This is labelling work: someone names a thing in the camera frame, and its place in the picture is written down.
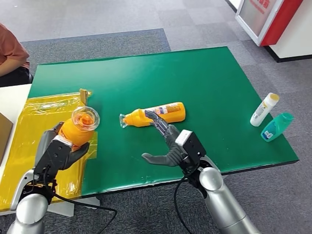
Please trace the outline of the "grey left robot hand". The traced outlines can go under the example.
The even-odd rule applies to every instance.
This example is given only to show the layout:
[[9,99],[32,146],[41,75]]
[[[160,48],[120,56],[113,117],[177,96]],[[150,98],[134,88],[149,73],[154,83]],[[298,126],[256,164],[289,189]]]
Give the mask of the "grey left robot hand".
[[48,168],[50,174],[56,176],[59,170],[66,170],[88,151],[88,142],[72,151],[69,141],[58,134],[63,124],[61,121],[42,134],[36,155],[34,174],[42,174]]

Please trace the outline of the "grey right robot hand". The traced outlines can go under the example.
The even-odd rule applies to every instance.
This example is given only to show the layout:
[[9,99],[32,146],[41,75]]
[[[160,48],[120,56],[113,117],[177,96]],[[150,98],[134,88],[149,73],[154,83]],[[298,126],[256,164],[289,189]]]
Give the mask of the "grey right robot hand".
[[153,156],[150,153],[143,153],[142,158],[150,164],[164,165],[175,167],[179,165],[183,160],[183,152],[175,143],[180,134],[175,126],[168,124],[165,120],[152,111],[145,110],[145,115],[152,120],[150,125],[156,127],[168,147],[168,152],[165,155]]

